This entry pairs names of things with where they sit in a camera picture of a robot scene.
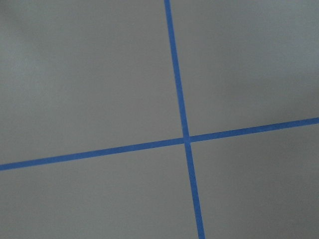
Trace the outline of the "brown paper table cover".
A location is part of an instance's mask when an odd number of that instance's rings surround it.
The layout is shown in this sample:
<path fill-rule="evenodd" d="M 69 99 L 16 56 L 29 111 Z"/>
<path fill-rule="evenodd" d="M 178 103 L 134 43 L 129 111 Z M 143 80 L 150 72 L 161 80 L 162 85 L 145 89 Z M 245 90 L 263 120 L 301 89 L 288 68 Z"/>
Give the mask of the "brown paper table cover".
<path fill-rule="evenodd" d="M 316 239 L 316 0 L 3 0 L 3 239 Z"/>

